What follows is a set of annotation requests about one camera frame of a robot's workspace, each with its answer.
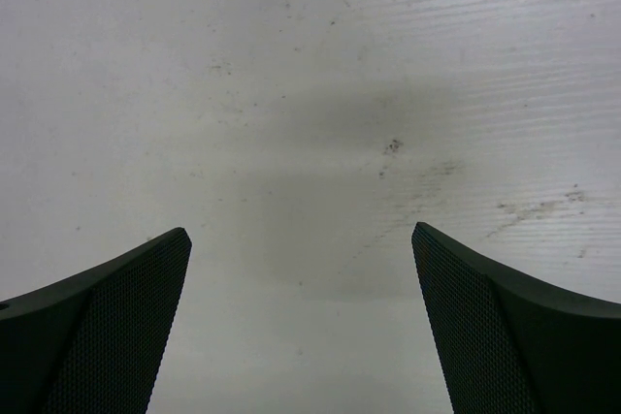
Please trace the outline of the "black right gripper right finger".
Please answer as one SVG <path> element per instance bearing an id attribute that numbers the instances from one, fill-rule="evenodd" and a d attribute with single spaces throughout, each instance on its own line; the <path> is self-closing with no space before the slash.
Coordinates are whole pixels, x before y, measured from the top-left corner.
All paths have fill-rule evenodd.
<path id="1" fill-rule="evenodd" d="M 512 269 L 427 223 L 411 244 L 453 412 L 619 412 L 619 304 Z"/>

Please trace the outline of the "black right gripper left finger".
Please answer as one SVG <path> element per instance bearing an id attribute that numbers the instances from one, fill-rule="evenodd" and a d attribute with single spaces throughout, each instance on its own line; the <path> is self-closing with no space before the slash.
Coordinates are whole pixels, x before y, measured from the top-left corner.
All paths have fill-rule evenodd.
<path id="1" fill-rule="evenodd" d="M 191 252 L 172 229 L 1 303 L 4 413 L 144 413 Z"/>

